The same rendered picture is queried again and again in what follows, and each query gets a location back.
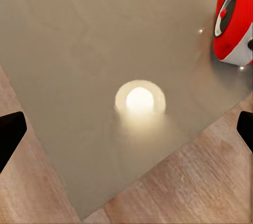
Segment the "radio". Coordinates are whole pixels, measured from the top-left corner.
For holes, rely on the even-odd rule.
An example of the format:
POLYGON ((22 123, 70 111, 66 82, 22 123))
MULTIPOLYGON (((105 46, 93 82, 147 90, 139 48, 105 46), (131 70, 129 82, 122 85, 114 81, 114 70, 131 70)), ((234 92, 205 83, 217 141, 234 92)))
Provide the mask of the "radio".
POLYGON ((213 51, 219 61, 253 63, 253 0, 218 0, 213 51))

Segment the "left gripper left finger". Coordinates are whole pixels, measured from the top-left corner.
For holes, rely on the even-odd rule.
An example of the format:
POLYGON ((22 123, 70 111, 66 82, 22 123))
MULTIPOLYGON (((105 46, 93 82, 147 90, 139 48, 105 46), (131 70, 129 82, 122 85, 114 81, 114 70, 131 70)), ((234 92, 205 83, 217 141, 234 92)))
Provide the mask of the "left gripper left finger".
POLYGON ((27 131, 22 111, 0 117, 0 173, 27 131))

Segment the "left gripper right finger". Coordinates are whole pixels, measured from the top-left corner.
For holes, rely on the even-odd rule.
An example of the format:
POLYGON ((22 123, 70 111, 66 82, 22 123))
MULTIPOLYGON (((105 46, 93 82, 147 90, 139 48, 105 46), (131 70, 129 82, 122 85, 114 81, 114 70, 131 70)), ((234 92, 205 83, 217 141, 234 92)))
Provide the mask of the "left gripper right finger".
POLYGON ((253 113, 247 111, 242 111, 240 113, 237 131, 253 152, 253 113))

